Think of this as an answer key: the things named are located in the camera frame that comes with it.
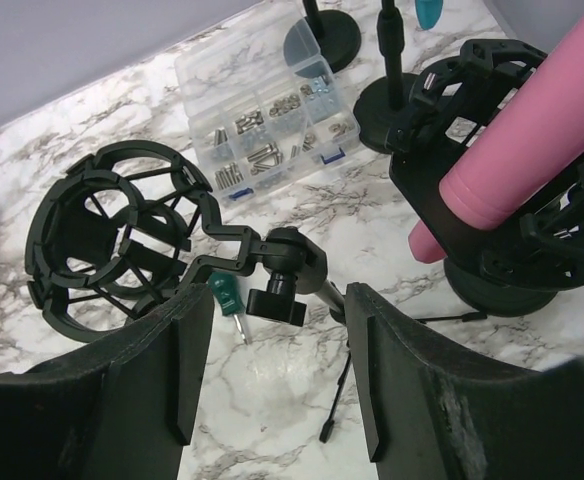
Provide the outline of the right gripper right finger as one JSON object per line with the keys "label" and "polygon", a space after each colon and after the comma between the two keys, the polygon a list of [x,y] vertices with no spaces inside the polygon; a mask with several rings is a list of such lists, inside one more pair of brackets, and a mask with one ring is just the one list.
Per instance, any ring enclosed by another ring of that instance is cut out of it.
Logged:
{"label": "right gripper right finger", "polygon": [[584,357],[538,372],[468,349],[364,283],[345,317],[382,479],[584,479]]}

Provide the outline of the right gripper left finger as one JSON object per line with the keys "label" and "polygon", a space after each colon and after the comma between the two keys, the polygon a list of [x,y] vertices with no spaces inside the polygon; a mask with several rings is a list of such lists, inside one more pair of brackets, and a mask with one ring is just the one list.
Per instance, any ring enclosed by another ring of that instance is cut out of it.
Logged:
{"label": "right gripper left finger", "polygon": [[195,284],[77,350],[0,373],[0,479],[176,478],[213,314]]}

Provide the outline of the black tripod shock mount stand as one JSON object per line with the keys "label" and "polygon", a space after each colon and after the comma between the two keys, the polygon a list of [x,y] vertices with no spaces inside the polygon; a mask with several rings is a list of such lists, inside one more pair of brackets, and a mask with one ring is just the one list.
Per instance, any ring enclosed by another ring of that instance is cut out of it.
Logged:
{"label": "black tripod shock mount stand", "polygon": [[28,290],[46,322],[72,340],[99,332],[69,308],[104,300],[137,320],[181,288],[219,274],[269,273],[246,312],[299,326],[315,295],[337,322],[344,300],[327,277],[323,250],[293,227],[261,237],[223,223],[204,174],[178,151],[153,141],[109,144],[73,165],[45,195],[25,250]]}

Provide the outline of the black round-base shock mount stand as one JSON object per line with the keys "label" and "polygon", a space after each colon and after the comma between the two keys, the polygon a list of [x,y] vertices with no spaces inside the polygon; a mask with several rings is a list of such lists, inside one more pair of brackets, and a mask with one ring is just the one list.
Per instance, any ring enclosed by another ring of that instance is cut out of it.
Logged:
{"label": "black round-base shock mount stand", "polygon": [[584,49],[564,68],[518,40],[473,39],[416,79],[386,136],[419,217],[413,256],[454,292],[519,316],[584,286]]}

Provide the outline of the pink microphone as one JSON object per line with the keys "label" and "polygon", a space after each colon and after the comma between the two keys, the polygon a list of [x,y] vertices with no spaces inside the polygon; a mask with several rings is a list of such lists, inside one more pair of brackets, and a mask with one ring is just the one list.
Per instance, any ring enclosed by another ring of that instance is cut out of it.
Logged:
{"label": "pink microphone", "polygon": [[451,169],[421,190],[409,237],[415,259],[451,254],[444,222],[494,230],[584,153],[584,15],[549,54],[516,40],[466,42],[463,61],[486,70],[528,60],[534,71]]}

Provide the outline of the black stand holding teal microphone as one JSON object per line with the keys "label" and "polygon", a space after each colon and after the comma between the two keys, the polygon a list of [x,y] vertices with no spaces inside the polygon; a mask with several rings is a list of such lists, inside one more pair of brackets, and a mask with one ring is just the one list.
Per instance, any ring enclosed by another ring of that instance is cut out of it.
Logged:
{"label": "black stand holding teal microphone", "polygon": [[365,87],[355,102],[353,113],[359,124],[359,139],[367,148],[389,153],[387,134],[409,100],[417,79],[404,73],[402,53],[405,48],[403,17],[392,0],[382,1],[377,17],[377,36],[385,75]]}

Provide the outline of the black stand holding beige microphone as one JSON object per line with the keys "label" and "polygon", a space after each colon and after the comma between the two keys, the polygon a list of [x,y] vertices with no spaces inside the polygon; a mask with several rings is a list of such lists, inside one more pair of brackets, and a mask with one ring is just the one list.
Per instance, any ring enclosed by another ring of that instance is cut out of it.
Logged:
{"label": "black stand holding beige microphone", "polygon": [[309,58],[305,45],[311,31],[321,56],[334,73],[344,70],[357,56],[361,47],[361,31],[349,14],[334,10],[320,10],[316,1],[303,1],[305,17],[288,31],[283,42],[283,56],[291,67]]}

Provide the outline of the teal microphone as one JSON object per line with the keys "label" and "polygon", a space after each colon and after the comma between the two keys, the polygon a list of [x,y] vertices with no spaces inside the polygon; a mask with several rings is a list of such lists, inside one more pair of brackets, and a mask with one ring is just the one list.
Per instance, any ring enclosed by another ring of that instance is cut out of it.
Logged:
{"label": "teal microphone", "polygon": [[442,15],[443,0],[415,0],[414,6],[420,28],[434,28]]}

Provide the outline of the clear plastic screw box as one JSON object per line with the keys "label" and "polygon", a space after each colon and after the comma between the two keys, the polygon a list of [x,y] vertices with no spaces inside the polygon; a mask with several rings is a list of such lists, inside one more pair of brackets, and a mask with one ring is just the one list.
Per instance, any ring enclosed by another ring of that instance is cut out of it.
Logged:
{"label": "clear plastic screw box", "polygon": [[343,84],[296,6],[264,8],[175,61],[199,168],[229,208],[340,166],[359,146]]}

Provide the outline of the green handled screwdriver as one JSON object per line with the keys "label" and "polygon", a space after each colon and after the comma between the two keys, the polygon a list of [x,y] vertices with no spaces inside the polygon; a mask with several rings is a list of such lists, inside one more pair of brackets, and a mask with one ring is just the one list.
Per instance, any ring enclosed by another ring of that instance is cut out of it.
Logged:
{"label": "green handled screwdriver", "polygon": [[221,308],[222,315],[233,319],[243,343],[248,345],[250,341],[242,321],[245,306],[237,278],[229,273],[213,272],[207,283]]}

